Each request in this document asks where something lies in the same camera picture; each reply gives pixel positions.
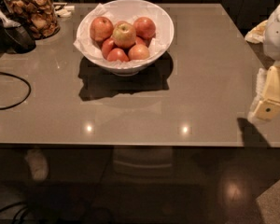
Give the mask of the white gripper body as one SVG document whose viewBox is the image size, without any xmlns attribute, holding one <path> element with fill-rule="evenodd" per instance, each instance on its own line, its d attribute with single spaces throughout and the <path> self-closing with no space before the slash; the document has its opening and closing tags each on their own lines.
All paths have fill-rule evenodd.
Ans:
<svg viewBox="0 0 280 224">
<path fill-rule="evenodd" d="M 275 61 L 280 61 L 280 4 L 270 15 L 263 40 L 264 54 Z"/>
</svg>

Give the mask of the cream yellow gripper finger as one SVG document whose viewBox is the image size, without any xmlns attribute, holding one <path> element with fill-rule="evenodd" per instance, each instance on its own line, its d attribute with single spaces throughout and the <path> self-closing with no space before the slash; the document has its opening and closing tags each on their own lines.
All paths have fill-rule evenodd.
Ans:
<svg viewBox="0 0 280 224">
<path fill-rule="evenodd" d="M 261 124 L 280 113 L 280 61 L 257 74 L 256 96 L 247 116 L 249 122 Z"/>
</svg>

